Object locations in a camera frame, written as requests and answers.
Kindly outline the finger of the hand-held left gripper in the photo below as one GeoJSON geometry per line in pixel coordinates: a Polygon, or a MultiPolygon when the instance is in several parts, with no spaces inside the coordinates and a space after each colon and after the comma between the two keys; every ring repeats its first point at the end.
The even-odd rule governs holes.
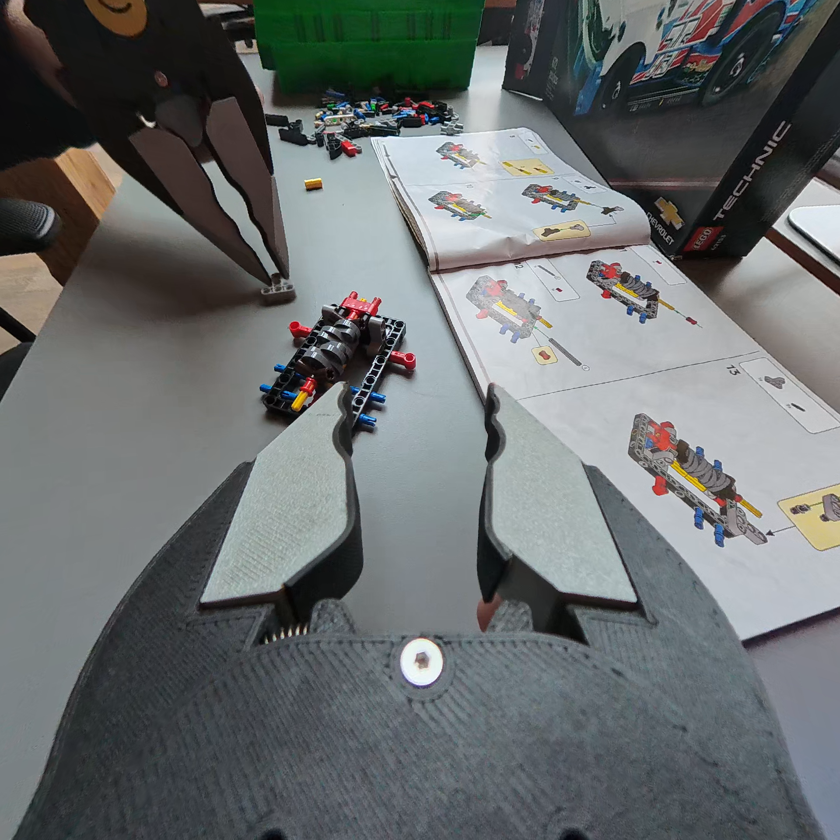
{"type": "Polygon", "coordinates": [[[215,161],[243,198],[282,280],[289,279],[289,253],[272,160],[266,161],[236,98],[216,100],[206,117],[206,137],[215,161]]]}
{"type": "Polygon", "coordinates": [[[129,141],[185,221],[252,277],[268,286],[269,273],[219,204],[213,184],[187,143],[166,129],[140,129],[130,135],[129,141]]]}

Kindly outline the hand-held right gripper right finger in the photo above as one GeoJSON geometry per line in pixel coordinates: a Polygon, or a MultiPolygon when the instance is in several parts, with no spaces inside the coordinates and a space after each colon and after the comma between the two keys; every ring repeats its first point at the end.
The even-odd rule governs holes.
{"type": "Polygon", "coordinates": [[[498,384],[486,394],[482,600],[635,607],[637,594],[577,454],[498,384]]]}

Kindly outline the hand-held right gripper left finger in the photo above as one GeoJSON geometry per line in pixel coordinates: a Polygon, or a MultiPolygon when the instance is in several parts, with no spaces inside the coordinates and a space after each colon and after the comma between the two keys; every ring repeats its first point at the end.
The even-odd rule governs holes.
{"type": "Polygon", "coordinates": [[[364,564],[352,419],[342,382],[259,452],[202,607],[313,607],[352,590],[364,564]]]}

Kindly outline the black lego frame assembly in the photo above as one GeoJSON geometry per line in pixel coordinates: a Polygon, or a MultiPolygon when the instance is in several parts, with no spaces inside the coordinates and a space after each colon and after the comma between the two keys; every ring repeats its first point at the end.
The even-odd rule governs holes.
{"type": "Polygon", "coordinates": [[[363,355],[366,370],[358,384],[350,384],[354,430],[373,430],[386,396],[380,392],[383,375],[394,368],[413,373],[417,357],[404,351],[406,322],[382,312],[380,297],[365,298],[352,290],[340,302],[323,306],[311,326],[293,321],[288,326],[295,351],[285,364],[275,365],[276,378],[261,385],[261,402],[270,415],[294,420],[335,385],[347,382],[350,366],[363,355]]]}

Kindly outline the person's left forearm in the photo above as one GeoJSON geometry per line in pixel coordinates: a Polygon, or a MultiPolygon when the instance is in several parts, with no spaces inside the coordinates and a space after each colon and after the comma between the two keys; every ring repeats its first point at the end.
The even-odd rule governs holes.
{"type": "Polygon", "coordinates": [[[62,65],[23,1],[1,2],[1,170],[96,138],[61,84],[62,65]]]}

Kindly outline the pile of loose lego pieces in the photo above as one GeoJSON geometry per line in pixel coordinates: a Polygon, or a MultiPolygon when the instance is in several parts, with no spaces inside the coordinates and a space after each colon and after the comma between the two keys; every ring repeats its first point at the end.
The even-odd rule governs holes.
{"type": "Polygon", "coordinates": [[[390,101],[381,96],[353,100],[340,91],[327,89],[321,108],[311,121],[284,114],[266,113],[266,125],[277,130],[280,141],[300,147],[317,146],[334,161],[362,153],[362,139],[400,137],[405,130],[435,127],[452,137],[464,132],[459,115],[446,101],[404,97],[390,101]]]}

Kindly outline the lego instruction booklet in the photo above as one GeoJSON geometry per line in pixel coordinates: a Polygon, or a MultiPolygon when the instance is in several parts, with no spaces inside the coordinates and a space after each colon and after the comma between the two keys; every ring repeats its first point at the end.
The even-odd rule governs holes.
{"type": "Polygon", "coordinates": [[[480,390],[597,466],[743,639],[838,608],[838,412],[530,129],[372,147],[480,390]]]}

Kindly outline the black lego set box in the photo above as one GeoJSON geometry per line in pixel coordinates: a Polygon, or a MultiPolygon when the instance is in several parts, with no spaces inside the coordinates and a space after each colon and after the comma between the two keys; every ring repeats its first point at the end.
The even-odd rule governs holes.
{"type": "Polygon", "coordinates": [[[744,256],[838,148],[838,2],[517,2],[538,98],[667,255],[744,256]]]}

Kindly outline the RIGHT marker sign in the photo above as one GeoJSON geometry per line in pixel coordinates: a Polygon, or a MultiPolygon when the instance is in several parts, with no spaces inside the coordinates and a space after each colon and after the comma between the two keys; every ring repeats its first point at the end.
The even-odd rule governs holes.
{"type": "Polygon", "coordinates": [[[97,143],[70,148],[53,159],[21,164],[31,200],[54,208],[61,230],[41,259],[50,275],[65,286],[97,232],[123,180],[123,170],[97,143]]]}

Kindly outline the green bin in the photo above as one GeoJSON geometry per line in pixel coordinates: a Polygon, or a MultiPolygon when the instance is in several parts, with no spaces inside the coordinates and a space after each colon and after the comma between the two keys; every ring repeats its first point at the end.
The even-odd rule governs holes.
{"type": "Polygon", "coordinates": [[[283,93],[464,90],[483,1],[254,1],[262,66],[283,93]]]}

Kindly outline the black office chair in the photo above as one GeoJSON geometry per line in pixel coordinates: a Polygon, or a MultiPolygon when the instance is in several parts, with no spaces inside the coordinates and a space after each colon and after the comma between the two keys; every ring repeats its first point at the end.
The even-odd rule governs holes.
{"type": "MultiPolygon", "coordinates": [[[[1,257],[45,251],[60,230],[60,217],[52,207],[17,198],[1,199],[1,257]]],[[[1,329],[17,340],[12,349],[1,353],[1,396],[5,396],[36,336],[3,308],[1,329]]]]}

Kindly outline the white flat object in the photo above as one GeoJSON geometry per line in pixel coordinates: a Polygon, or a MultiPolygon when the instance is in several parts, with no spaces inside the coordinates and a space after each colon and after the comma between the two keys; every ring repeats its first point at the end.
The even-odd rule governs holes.
{"type": "Polygon", "coordinates": [[[797,206],[787,215],[790,226],[839,266],[839,205],[797,206]]]}

